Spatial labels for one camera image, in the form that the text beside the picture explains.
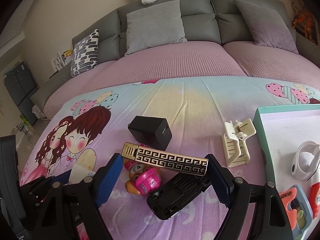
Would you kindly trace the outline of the orange toy by curtain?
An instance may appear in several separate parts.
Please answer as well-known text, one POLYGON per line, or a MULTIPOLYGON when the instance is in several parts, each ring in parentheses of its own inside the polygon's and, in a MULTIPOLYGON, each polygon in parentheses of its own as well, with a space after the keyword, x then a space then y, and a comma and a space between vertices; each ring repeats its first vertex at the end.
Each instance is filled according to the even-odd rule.
POLYGON ((303 8, 294 16, 292 27, 308 40, 319 45, 316 19, 309 9, 303 8))

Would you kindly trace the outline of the light grey cushion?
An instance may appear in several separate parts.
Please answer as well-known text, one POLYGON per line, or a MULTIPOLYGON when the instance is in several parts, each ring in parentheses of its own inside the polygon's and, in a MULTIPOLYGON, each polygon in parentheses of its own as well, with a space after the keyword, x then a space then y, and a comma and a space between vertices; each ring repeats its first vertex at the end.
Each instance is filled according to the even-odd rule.
POLYGON ((126 17, 126 56, 144 49, 187 42, 179 0, 139 9, 126 17))

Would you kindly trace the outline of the grey sofa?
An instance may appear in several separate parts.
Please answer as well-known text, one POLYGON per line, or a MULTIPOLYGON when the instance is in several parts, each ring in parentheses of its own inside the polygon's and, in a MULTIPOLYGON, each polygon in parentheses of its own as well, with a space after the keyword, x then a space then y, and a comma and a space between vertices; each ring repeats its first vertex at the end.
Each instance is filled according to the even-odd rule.
POLYGON ((319 46, 289 26, 279 0, 131 2, 72 38, 67 64, 32 96, 48 118, 72 98, 155 79, 245 76, 319 89, 319 46))

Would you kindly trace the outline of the pink puppy toy figure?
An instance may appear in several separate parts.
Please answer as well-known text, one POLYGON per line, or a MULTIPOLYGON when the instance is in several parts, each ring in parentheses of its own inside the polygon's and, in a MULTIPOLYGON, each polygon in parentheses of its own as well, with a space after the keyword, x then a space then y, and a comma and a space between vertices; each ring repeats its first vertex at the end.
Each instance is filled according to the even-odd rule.
POLYGON ((139 196, 148 196, 160 188, 162 183, 159 167, 152 166, 149 162, 141 163, 133 156, 139 147, 153 151, 149 146, 136 145, 125 142, 121 156, 124 158, 123 166, 129 172, 129 180, 125 183, 128 193, 139 196))

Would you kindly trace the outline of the books beside sofa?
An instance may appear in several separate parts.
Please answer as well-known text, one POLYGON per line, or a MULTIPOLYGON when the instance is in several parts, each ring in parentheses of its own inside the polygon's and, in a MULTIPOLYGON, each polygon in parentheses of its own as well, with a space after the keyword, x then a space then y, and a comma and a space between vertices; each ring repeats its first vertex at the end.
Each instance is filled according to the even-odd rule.
POLYGON ((62 54, 58 52, 56 57, 54 57, 50 61, 52 64, 53 70, 55 71, 61 70, 64 66, 66 66, 71 62, 72 56, 73 56, 73 49, 66 50, 62 54))

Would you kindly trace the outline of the black white patterned cushion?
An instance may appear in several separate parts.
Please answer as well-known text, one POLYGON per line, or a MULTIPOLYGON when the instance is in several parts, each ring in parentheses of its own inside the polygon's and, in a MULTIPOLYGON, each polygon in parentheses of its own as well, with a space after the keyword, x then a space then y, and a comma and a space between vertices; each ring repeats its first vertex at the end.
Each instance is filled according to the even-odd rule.
POLYGON ((99 29, 75 44, 71 61, 71 78, 92 70, 98 64, 99 29))

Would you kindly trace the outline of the black toy car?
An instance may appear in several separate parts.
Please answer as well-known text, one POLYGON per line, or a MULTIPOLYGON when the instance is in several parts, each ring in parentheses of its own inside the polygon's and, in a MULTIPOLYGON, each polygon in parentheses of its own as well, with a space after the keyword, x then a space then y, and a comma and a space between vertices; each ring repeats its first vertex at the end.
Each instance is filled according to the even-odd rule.
POLYGON ((168 220, 210 186, 205 176, 178 173, 149 195, 146 202, 157 218, 168 220))

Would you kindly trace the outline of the gold black patterned lighter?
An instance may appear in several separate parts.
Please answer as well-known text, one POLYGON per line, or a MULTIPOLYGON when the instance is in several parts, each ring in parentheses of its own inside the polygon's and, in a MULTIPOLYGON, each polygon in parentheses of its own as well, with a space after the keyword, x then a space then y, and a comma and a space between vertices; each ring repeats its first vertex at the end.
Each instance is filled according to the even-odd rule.
POLYGON ((138 163, 196 176, 204 176, 208 166, 207 158, 168 153, 129 142, 125 142, 121 155, 138 163))

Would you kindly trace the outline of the orange blue carrot knife toy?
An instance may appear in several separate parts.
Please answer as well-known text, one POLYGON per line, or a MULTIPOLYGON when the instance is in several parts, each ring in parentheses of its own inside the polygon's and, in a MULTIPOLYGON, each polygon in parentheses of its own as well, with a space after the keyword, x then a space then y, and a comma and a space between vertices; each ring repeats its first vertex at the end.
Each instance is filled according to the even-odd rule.
POLYGON ((307 238, 316 227, 319 216, 319 182, 303 187, 292 185, 281 192, 294 239, 307 238))

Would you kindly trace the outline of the pink sofa cover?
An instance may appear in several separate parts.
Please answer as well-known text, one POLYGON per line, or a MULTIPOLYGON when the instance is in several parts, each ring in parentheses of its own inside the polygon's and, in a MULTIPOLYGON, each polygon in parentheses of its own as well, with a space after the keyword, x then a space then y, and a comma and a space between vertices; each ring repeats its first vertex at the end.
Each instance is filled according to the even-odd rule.
POLYGON ((319 64, 307 53, 256 46, 249 41, 190 41, 139 51, 116 61, 97 65, 67 79, 63 72, 51 81, 57 90, 47 99, 43 112, 49 119, 75 96, 127 83, 192 76, 249 76, 310 85, 319 89, 319 64))

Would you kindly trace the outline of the white smartwatch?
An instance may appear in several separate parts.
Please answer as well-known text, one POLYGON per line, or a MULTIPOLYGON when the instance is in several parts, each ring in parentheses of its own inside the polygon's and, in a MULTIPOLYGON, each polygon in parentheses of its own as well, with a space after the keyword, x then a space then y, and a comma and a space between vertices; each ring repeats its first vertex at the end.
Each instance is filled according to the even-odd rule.
POLYGON ((319 144, 303 142, 296 151, 291 165, 291 174, 298 180, 310 180, 319 167, 319 144))

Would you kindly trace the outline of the black power adapter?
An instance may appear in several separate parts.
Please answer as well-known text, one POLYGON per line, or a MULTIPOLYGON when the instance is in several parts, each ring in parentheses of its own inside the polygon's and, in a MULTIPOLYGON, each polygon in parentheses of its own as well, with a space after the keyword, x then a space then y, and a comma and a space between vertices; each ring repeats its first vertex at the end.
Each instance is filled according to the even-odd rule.
POLYGON ((172 132, 166 118, 135 116, 128 130, 137 142, 151 148, 165 151, 172 139, 172 132))

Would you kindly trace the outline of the grey purple cushion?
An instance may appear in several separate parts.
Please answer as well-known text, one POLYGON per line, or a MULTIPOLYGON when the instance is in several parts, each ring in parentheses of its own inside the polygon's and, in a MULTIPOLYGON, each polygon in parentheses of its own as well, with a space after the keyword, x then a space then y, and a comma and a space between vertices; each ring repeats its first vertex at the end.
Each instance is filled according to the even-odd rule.
POLYGON ((255 45, 298 53, 291 31, 277 11, 240 0, 235 0, 234 4, 240 10, 255 45))

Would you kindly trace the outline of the white hair claw clip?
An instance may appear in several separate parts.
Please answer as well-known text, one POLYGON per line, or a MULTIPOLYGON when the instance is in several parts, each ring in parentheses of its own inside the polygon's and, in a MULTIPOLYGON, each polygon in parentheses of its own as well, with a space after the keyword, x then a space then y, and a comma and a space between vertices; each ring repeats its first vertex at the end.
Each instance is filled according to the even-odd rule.
POLYGON ((225 122, 224 128, 221 139, 227 167, 249 164, 251 157, 246 140, 256 133, 252 120, 225 122))

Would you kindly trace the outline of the teal white box lid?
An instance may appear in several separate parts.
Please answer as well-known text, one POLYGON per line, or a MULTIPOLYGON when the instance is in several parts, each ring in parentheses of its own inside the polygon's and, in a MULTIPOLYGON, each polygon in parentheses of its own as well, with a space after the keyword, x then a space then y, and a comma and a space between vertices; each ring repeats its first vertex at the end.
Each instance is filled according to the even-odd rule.
POLYGON ((279 192, 292 185, 303 187, 319 182, 319 167, 310 180, 298 180, 291 174, 293 157, 305 141, 319 144, 319 105, 279 105, 259 107, 253 124, 265 159, 268 181, 279 192))

